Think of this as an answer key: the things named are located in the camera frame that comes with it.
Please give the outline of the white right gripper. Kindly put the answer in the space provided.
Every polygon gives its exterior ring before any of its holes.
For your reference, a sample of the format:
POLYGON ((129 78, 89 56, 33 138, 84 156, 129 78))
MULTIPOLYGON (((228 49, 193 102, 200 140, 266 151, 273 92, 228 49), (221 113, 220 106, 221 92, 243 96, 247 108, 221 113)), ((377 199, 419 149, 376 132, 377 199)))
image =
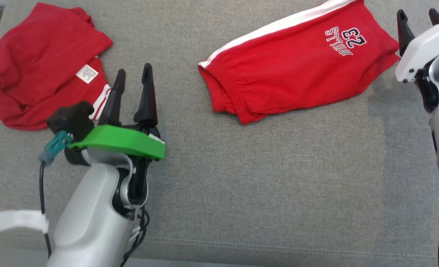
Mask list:
POLYGON ((396 67, 396 79, 399 82, 411 81, 418 69, 439 56, 439 12, 430 8, 428 15, 433 27, 415 38, 404 10, 398 10, 396 14, 401 56, 396 67))

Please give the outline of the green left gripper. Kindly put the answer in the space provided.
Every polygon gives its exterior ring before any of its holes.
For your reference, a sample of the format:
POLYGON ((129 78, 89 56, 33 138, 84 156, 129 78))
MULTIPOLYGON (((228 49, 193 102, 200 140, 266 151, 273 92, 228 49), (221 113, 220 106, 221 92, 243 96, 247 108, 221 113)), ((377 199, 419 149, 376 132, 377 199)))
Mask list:
POLYGON ((126 72, 120 69, 99 117, 101 126, 94 127, 82 141, 72 142, 68 145, 70 149, 94 148, 129 156, 164 159, 165 143, 159 138, 147 135, 160 135, 157 128, 158 114, 152 65, 150 63, 144 65, 141 78, 143 85, 141 101, 134 115, 134 123, 139 131, 117 127, 122 125, 119 116, 125 80, 126 72))

